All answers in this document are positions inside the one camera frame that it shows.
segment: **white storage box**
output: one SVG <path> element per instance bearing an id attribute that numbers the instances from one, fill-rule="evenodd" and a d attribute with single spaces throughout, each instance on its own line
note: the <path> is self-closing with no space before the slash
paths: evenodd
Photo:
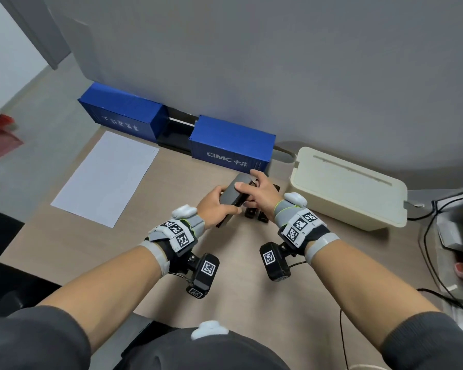
<path id="1" fill-rule="evenodd" d="M 310 209 L 362 230 L 406 225 L 405 183 L 312 148 L 300 149 L 286 191 L 303 195 Z"/>

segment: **forearm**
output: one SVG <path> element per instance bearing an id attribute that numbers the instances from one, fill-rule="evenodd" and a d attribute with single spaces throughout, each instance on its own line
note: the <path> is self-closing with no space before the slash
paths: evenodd
<path id="1" fill-rule="evenodd" d="M 439 311 L 412 286 L 342 240 L 321 248 L 311 265 L 347 317 L 378 349 L 407 318 Z"/>
<path id="2" fill-rule="evenodd" d="M 144 247 L 133 248 L 72 280 L 39 305 L 70 314 L 96 351 L 148 294 L 161 268 Z"/>

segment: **floor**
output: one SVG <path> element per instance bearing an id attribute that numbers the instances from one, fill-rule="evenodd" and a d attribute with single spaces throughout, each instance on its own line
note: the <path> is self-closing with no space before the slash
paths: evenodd
<path id="1" fill-rule="evenodd" d="M 51 185 L 71 164 L 98 129 L 77 99 L 91 85 L 67 56 L 57 70 L 50 68 L 6 105 L 13 133 L 24 145 L 0 158 L 0 212 L 27 222 Z M 91 370 L 112 369 L 120 353 L 149 323 L 132 314 L 93 355 Z"/>

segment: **hand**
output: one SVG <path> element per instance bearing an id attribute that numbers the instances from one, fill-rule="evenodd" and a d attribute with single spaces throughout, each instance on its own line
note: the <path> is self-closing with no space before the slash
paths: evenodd
<path id="1" fill-rule="evenodd" d="M 283 198 L 263 172 L 251 170 L 250 174 L 258 179 L 257 187 L 237 182 L 235 189 L 250 195 L 244 204 L 247 208 L 258 208 L 269 220 L 274 221 L 274 208 Z"/>
<path id="2" fill-rule="evenodd" d="M 220 204 L 221 193 L 227 189 L 227 186 L 216 186 L 200 201 L 198 205 L 198 215 L 204 220 L 204 228 L 207 230 L 216 226 L 226 215 L 240 214 L 241 208 L 235 205 Z"/>

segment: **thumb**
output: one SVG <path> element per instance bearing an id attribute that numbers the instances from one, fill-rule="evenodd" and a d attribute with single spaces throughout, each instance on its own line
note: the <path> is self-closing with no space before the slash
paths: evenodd
<path id="1" fill-rule="evenodd" d="M 236 207 L 235 205 L 222 205 L 222 206 L 224 207 L 226 214 L 231 214 L 234 216 L 242 212 L 242 209 L 239 207 Z"/>
<path id="2" fill-rule="evenodd" d="M 245 184 L 239 181 L 235 183 L 235 189 L 238 192 L 247 193 L 248 195 L 251 195 L 251 196 L 254 196 L 254 193 L 257 193 L 257 191 L 259 190 L 259 188 L 255 186 L 251 186 L 249 184 Z"/>

